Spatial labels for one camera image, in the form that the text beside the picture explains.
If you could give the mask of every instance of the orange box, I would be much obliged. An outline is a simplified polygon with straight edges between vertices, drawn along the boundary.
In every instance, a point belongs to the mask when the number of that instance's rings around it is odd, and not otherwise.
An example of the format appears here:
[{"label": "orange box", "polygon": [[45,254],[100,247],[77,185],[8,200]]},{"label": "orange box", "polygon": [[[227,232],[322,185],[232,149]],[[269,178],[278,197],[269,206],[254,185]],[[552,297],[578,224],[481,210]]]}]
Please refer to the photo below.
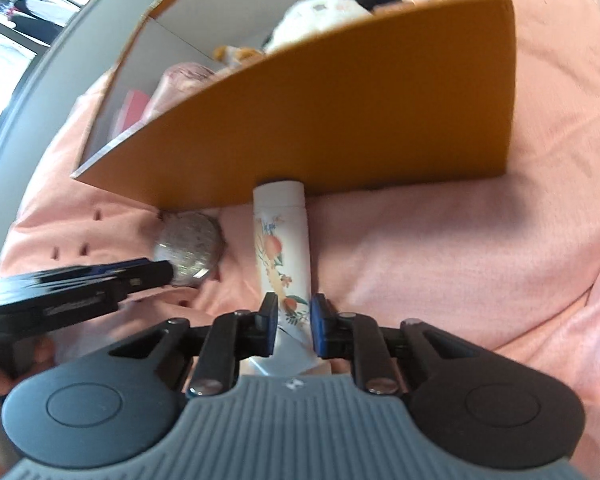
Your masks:
[{"label": "orange box", "polygon": [[131,89],[220,44],[259,46],[297,0],[159,0],[122,53],[74,177],[163,210],[504,174],[516,40],[511,0],[435,0],[315,36],[109,141]]}]

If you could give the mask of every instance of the floral pattern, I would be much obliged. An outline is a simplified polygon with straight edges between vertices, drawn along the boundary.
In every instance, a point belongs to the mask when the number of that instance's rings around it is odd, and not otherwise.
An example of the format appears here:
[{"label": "floral pattern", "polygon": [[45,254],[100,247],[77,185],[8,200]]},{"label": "floral pattern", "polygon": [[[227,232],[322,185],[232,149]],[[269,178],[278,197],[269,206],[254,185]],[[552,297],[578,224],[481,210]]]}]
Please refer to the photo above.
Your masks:
[{"label": "floral pattern", "polygon": [[293,283],[293,278],[281,272],[284,265],[284,251],[280,238],[276,236],[276,227],[282,222],[280,216],[276,216],[271,222],[263,219],[256,220],[256,256],[264,266],[271,289],[278,296],[278,304],[286,322],[303,326],[309,321],[309,313],[306,308],[298,308],[298,304],[308,306],[309,303],[300,296],[286,293],[285,289]]}]

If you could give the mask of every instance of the bottle cap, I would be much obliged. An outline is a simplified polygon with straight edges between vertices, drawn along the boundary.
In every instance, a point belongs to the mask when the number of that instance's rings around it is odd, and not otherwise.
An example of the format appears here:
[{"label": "bottle cap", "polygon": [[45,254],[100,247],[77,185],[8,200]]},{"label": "bottle cap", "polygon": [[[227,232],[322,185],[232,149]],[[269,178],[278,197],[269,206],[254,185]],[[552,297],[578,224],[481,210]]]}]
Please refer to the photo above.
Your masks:
[{"label": "bottle cap", "polygon": [[253,207],[304,207],[304,184],[297,180],[282,180],[258,186],[253,190]]}]

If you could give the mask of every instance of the white wall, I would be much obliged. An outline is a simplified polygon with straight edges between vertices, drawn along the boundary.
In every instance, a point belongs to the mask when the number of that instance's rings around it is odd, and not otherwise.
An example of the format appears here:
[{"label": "white wall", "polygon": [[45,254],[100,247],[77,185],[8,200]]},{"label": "white wall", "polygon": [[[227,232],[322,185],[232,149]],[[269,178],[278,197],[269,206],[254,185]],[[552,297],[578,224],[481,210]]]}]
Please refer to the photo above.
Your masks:
[{"label": "white wall", "polygon": [[91,0],[14,97],[0,127],[0,250],[45,148],[153,1]]}]

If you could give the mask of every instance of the orange fruit illustration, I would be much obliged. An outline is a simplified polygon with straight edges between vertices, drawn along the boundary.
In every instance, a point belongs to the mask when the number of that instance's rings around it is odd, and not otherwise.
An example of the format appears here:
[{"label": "orange fruit illustration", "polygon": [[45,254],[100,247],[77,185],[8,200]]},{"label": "orange fruit illustration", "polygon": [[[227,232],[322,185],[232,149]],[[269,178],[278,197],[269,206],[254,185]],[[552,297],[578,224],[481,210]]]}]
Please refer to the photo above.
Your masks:
[{"label": "orange fruit illustration", "polygon": [[285,304],[286,309],[291,312],[295,312],[296,308],[298,308],[298,302],[293,298],[285,298],[282,302]]},{"label": "orange fruit illustration", "polygon": [[264,237],[264,252],[269,260],[275,260],[282,252],[282,243],[277,236],[266,235]]}]

